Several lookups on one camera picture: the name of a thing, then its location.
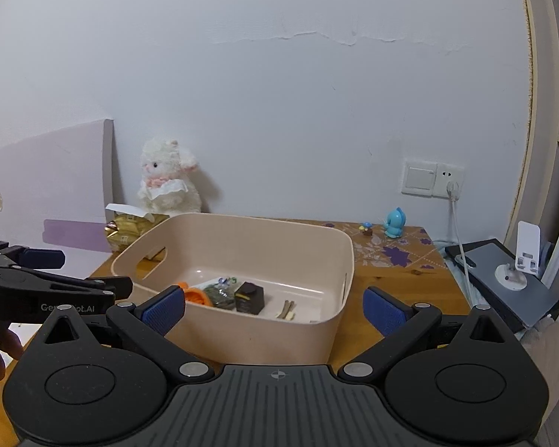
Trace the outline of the orange rubber object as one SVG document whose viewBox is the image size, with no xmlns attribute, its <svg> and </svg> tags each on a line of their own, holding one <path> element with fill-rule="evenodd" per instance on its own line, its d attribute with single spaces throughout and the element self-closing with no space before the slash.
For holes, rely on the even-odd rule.
<svg viewBox="0 0 559 447">
<path fill-rule="evenodd" d="M 182 290 L 184 294 L 184 299 L 193 304 L 212 307 L 213 303 L 209 296 L 199 288 L 195 286 L 189 286 L 187 283 L 181 282 L 177 284 Z"/>
</svg>

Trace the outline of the green dried herb bag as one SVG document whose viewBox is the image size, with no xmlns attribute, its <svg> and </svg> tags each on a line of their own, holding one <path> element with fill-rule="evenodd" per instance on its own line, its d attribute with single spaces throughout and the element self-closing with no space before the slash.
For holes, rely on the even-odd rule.
<svg viewBox="0 0 559 447">
<path fill-rule="evenodd" d="M 208 283 L 204 287 L 204 293 L 213 307 L 233 310 L 235 308 L 234 294 L 238 287 L 238 280 L 234 276 L 226 276 L 218 278 L 214 283 Z"/>
</svg>

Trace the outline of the small black gold box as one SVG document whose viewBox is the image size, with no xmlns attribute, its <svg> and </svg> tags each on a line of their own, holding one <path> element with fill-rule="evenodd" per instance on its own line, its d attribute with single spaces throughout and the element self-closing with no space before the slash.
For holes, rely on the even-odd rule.
<svg viewBox="0 0 559 447">
<path fill-rule="evenodd" d="M 239 313 L 258 315 L 264 308 L 264 289 L 244 282 L 234 293 L 235 309 Z"/>
</svg>

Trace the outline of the gold tissue pack box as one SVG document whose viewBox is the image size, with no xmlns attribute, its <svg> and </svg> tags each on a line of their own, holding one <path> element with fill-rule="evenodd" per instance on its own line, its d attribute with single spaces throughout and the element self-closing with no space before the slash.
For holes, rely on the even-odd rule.
<svg viewBox="0 0 559 447">
<path fill-rule="evenodd" d="M 106 241 L 113 252 L 123 252 L 141 236 L 169 218 L 139 207 L 109 203 L 107 216 L 111 220 L 105 226 Z"/>
</svg>

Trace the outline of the pink purple headboard panel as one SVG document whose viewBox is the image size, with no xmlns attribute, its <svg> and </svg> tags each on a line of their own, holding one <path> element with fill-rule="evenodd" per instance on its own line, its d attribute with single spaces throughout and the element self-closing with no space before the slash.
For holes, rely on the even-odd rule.
<svg viewBox="0 0 559 447">
<path fill-rule="evenodd" d="M 0 148 L 0 240 L 62 250 L 67 276 L 98 269 L 111 255 L 113 136 L 102 119 Z"/>
</svg>

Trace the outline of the white plush lamb toy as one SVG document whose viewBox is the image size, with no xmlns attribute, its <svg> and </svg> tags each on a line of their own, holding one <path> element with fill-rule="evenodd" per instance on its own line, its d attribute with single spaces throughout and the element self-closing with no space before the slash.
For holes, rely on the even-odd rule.
<svg viewBox="0 0 559 447">
<path fill-rule="evenodd" d="M 150 213 L 176 216 L 202 212 L 202 199 L 190 179 L 197 158 L 177 140 L 153 138 L 141 152 L 138 199 Z"/>
</svg>

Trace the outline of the white phone stand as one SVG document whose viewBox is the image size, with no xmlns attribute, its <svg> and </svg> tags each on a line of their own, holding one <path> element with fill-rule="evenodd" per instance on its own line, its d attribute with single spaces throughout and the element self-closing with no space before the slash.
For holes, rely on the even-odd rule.
<svg viewBox="0 0 559 447">
<path fill-rule="evenodd" d="M 514 262 L 500 264 L 495 270 L 495 278 L 509 291 L 522 291 L 528 285 L 528 276 L 538 275 L 539 259 L 540 228 L 535 224 L 519 221 Z"/>
</svg>

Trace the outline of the beige plastic storage bin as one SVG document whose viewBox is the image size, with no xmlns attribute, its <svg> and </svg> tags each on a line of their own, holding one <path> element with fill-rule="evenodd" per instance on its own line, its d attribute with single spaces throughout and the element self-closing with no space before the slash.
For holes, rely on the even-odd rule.
<svg viewBox="0 0 559 447">
<path fill-rule="evenodd" d="M 218 363 L 322 364 L 328 361 L 354 276 L 343 231 L 291 221 L 216 214 L 169 218 L 112 262 L 129 276 L 135 304 L 184 282 L 207 286 L 234 276 L 264 289 L 258 315 L 188 303 L 166 335 L 183 350 Z M 280 320 L 285 300 L 292 321 Z"/>
</svg>

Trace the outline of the blue cartoon figurine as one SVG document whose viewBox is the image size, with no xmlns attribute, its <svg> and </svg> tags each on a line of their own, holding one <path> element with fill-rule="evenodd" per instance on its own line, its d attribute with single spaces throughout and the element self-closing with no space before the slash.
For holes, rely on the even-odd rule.
<svg viewBox="0 0 559 447">
<path fill-rule="evenodd" d="M 383 222 L 385 235 L 392 239 L 400 238 L 403 235 L 406 221 L 406 214 L 400 207 L 392 210 L 386 215 L 386 220 Z"/>
</svg>

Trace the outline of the tiny colourful figurine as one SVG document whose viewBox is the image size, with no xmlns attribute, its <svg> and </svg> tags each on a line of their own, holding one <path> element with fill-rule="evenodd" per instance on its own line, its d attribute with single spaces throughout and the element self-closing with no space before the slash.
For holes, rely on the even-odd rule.
<svg viewBox="0 0 559 447">
<path fill-rule="evenodd" d="M 373 224 L 370 222 L 363 222 L 359 225 L 359 231 L 364 236 L 372 236 L 373 235 Z"/>
</svg>

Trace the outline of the white shelf frame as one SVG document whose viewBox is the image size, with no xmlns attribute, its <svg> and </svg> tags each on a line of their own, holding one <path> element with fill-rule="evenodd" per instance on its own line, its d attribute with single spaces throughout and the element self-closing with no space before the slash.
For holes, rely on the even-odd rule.
<svg viewBox="0 0 559 447">
<path fill-rule="evenodd" d="M 552 286 L 559 274 L 559 0 L 523 0 L 528 37 L 528 130 L 521 180 L 506 242 L 513 245 L 516 226 L 540 227 L 553 244 L 542 283 Z"/>
</svg>

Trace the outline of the white wall switch socket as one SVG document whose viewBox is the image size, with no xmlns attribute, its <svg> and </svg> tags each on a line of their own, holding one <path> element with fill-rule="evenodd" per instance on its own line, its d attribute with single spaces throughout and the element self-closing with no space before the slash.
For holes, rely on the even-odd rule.
<svg viewBox="0 0 559 447">
<path fill-rule="evenodd" d="M 404 163 L 401 193 L 405 195 L 451 199 L 464 186 L 465 169 L 458 165 L 413 161 Z"/>
</svg>

